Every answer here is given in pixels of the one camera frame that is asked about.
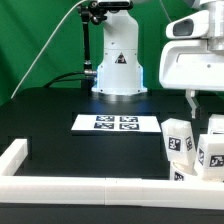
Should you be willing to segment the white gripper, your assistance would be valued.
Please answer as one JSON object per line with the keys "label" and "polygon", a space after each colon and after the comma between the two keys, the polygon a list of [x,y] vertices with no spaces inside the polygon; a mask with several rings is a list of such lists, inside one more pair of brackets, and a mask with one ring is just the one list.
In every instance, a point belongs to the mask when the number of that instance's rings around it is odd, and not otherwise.
{"label": "white gripper", "polygon": [[191,116],[198,119],[196,90],[224,91],[224,13],[201,10],[170,23],[166,35],[159,81],[164,88],[187,89]]}

